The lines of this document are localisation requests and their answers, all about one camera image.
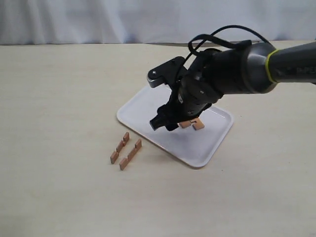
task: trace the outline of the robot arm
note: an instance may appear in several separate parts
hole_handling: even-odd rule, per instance
[[[248,30],[263,42],[250,40],[233,44],[215,37],[228,28]],[[197,52],[196,40],[212,41],[229,48],[220,51],[208,48]],[[188,69],[188,57],[175,57],[148,73],[152,88],[166,84],[171,88],[169,101],[157,109],[150,121],[153,130],[165,126],[168,131],[178,123],[198,118],[225,94],[263,94],[272,91],[281,82],[316,83],[316,42],[277,50],[258,33],[242,26],[223,27],[210,35],[199,35],[188,44],[196,56]]]

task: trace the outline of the white tray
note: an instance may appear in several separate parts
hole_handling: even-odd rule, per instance
[[[194,168],[205,166],[233,125],[233,116],[215,106],[199,117],[205,128],[195,131],[192,126],[167,131],[165,127],[153,131],[149,121],[156,116],[157,109],[170,96],[169,87],[145,86],[117,112],[119,122],[148,139],[166,152]]]

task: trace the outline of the white backdrop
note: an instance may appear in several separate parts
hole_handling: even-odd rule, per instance
[[[230,24],[314,40],[316,0],[0,0],[0,44],[187,43]],[[252,39],[226,30],[226,40]]]

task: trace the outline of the black cable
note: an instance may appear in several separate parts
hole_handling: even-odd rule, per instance
[[[230,44],[233,44],[233,43],[230,43],[230,42],[228,42],[228,41],[225,41],[225,40],[220,39],[220,38],[217,38],[217,37],[214,38],[214,35],[217,34],[217,33],[219,33],[219,32],[221,32],[221,31],[223,31],[223,30],[226,30],[226,29],[233,29],[233,28],[242,29],[242,30],[248,31],[248,32],[252,33],[253,35],[255,35],[256,37],[258,37],[259,39],[261,39],[263,42],[268,43],[268,44],[271,44],[271,43],[270,43],[267,39],[265,39],[262,35],[260,35],[259,33],[257,33],[256,31],[254,31],[254,30],[252,30],[252,29],[250,29],[250,28],[248,28],[248,27],[240,26],[240,25],[228,25],[228,26],[223,26],[223,27],[217,29],[216,31],[214,31],[214,32],[211,33],[210,35],[205,35],[205,36],[208,36],[208,37],[210,37],[210,38],[206,38],[206,39],[203,38],[203,40],[202,40],[195,48],[191,48],[191,43],[193,43],[193,41],[195,41],[195,40],[191,40],[191,41],[188,43],[188,47],[189,47],[189,49],[191,48],[191,50],[192,50],[193,52],[196,52],[196,51],[198,50],[198,48],[200,48],[206,41],[208,41],[208,39],[211,39],[211,38],[212,38],[213,40],[220,40],[220,41],[218,41],[218,42],[224,43],[224,44],[227,45],[227,46],[232,46],[232,45],[230,45]],[[179,73],[180,73],[181,68],[184,66],[184,64],[187,62],[187,60],[193,55],[193,53],[192,53],[191,50],[190,50],[189,55],[185,58],[185,60],[183,61],[183,63],[179,66],[178,71],[177,71],[176,76],[175,76],[175,79],[176,79],[176,80],[177,80],[177,78],[178,78],[178,75],[179,75]]]

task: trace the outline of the beige table surface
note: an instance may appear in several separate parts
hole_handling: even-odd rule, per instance
[[[217,106],[235,123],[203,169],[147,141],[125,171],[110,164],[127,131],[117,110],[147,85],[148,70],[187,53],[140,44],[1,46],[0,236],[316,236],[312,84],[225,96]]]

